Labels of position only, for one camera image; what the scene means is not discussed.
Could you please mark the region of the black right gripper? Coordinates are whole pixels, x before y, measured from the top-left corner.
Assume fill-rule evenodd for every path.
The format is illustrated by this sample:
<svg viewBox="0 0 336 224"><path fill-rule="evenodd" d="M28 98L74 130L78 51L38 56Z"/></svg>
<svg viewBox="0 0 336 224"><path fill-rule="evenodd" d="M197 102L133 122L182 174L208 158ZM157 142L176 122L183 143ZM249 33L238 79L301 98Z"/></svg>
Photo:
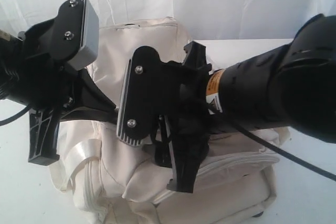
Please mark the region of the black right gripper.
<svg viewBox="0 0 336 224"><path fill-rule="evenodd" d="M152 144L144 149L155 165L172 169L168 190L193 192L197 172L209 151L208 110L203 102L212 66L204 45L192 41L184 51L182 62L161 61L158 115L150 133Z"/></svg>

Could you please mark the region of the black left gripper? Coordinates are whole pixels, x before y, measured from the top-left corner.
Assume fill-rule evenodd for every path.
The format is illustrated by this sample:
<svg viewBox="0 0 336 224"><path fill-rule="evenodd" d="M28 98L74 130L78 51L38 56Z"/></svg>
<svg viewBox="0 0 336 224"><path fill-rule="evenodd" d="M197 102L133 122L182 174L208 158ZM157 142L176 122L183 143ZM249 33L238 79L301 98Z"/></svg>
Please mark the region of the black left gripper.
<svg viewBox="0 0 336 224"><path fill-rule="evenodd" d="M35 24L20 37L1 31L1 99L24 108L1 120L7 125L29 114L28 162L49 166L59 160L60 122L117 123L116 105L86 68L75 70L50 55L54 19Z"/></svg>

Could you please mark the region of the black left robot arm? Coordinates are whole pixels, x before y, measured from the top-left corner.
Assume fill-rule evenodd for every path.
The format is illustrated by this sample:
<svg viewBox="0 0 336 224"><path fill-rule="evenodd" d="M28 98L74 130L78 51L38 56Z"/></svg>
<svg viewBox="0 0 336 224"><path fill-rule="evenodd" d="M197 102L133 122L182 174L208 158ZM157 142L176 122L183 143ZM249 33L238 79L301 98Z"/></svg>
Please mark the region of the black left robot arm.
<svg viewBox="0 0 336 224"><path fill-rule="evenodd" d="M116 124L116 105L96 86L87 69L57 60L52 19L18 36L1 34L1 99L24 105L1 120L9 124L29 115L28 162L48 166L59 160L60 123L92 120Z"/></svg>

